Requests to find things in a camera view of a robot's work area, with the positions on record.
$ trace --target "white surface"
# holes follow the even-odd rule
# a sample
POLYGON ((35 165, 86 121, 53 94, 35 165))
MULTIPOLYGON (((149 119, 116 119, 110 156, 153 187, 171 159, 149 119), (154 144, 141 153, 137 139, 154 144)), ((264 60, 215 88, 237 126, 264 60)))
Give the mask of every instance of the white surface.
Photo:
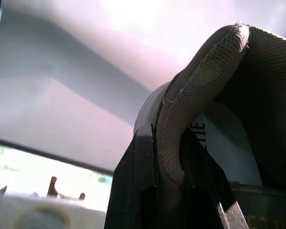
POLYGON ((6 0, 5 5, 67 33, 3 12, 0 139, 107 170, 130 143, 149 92, 183 69, 213 32, 238 21, 286 35, 286 0, 6 0))
MULTIPOLYGON (((69 226, 65 229, 102 229, 105 223, 105 212, 89 209, 80 201, 5 194, 0 196, 0 229, 23 229, 16 225, 23 224, 21 219, 24 215, 31 214, 40 207, 54 209, 66 216, 69 226)), ((45 220, 44 217, 35 217, 36 223, 25 228, 53 228, 52 220, 45 220)))
POLYGON ((79 176, 69 174, 74 169, 69 169, 70 173, 57 173, 52 169, 52 173, 43 170, 36 171, 8 171, 0 169, 0 188, 8 186, 7 194, 46 197, 52 176, 58 178, 55 188, 62 194, 78 198, 82 192, 86 197, 81 201, 81 205, 98 211, 106 212, 108 208, 111 184, 99 183, 95 176, 92 178, 83 177, 83 172, 78 171, 79 176))

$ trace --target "shoe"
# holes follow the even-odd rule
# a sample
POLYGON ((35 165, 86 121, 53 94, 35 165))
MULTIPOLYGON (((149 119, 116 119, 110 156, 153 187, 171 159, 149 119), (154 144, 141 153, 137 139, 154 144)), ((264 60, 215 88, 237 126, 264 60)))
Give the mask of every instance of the shoe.
POLYGON ((219 29, 147 98, 134 131, 147 123, 156 132, 167 212, 181 198, 179 143, 187 127, 229 181, 261 186, 258 163, 286 186, 286 38, 245 24, 219 29))

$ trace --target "beige mesh lining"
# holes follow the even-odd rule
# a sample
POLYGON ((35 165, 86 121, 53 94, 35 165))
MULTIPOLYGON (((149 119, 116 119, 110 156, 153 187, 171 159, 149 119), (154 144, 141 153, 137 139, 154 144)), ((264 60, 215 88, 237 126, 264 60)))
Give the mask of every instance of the beige mesh lining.
POLYGON ((277 179, 286 181, 286 169, 282 169, 286 168, 285 38, 255 27, 234 25, 200 62, 176 97, 168 97, 163 99, 167 114, 157 137, 161 138, 163 168, 175 184, 181 184, 184 177, 179 160, 181 134, 214 99, 234 110, 244 124, 256 158, 277 179))

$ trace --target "black plastic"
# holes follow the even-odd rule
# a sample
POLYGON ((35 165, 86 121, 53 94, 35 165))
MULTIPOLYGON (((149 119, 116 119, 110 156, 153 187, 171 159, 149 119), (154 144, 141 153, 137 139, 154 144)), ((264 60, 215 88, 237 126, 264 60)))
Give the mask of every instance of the black plastic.
POLYGON ((105 229, 156 228, 157 157, 151 125, 141 127, 114 171, 105 229))
POLYGON ((190 129, 180 146, 188 228, 248 229, 223 170, 190 129))

